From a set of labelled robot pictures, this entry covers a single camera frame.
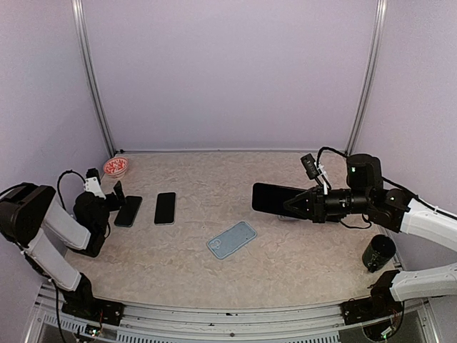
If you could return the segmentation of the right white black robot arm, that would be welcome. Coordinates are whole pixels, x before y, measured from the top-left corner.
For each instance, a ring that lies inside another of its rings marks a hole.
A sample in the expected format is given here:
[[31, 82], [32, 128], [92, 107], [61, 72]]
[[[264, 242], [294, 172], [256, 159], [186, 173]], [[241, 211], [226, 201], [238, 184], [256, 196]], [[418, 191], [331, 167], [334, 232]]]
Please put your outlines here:
[[[411, 234], [456, 250], [456, 215], [443, 211], [407, 188], [382, 176], [381, 162], [369, 154], [346, 156], [347, 188], [316, 186], [283, 203], [300, 219], [324, 223], [331, 217], [364, 214], [373, 224], [396, 233]], [[404, 309], [404, 302], [424, 297], [456, 294], [456, 265], [415, 272], [384, 272], [369, 297], [341, 304], [345, 324], [387, 317]]]

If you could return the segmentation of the light blue phone case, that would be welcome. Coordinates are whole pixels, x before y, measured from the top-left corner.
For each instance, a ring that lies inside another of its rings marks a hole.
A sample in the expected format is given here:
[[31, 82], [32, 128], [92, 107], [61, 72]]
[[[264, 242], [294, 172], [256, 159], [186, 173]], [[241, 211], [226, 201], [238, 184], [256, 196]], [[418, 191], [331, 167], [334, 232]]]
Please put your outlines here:
[[247, 222], [239, 222], [207, 242], [207, 247], [223, 260], [257, 237], [256, 230]]

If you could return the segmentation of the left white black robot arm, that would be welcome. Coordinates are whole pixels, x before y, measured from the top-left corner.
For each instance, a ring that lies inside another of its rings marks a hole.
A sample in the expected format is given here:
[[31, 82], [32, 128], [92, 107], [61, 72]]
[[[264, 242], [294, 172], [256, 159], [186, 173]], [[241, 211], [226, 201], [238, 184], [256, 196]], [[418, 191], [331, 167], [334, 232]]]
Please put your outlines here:
[[72, 267], [47, 236], [52, 232], [73, 252], [97, 257], [110, 230], [109, 217], [121, 202], [87, 184], [69, 214], [55, 188], [21, 183], [1, 192], [1, 235], [15, 244], [40, 274], [64, 297], [62, 311], [81, 319], [118, 326], [124, 305], [96, 298], [89, 278]]

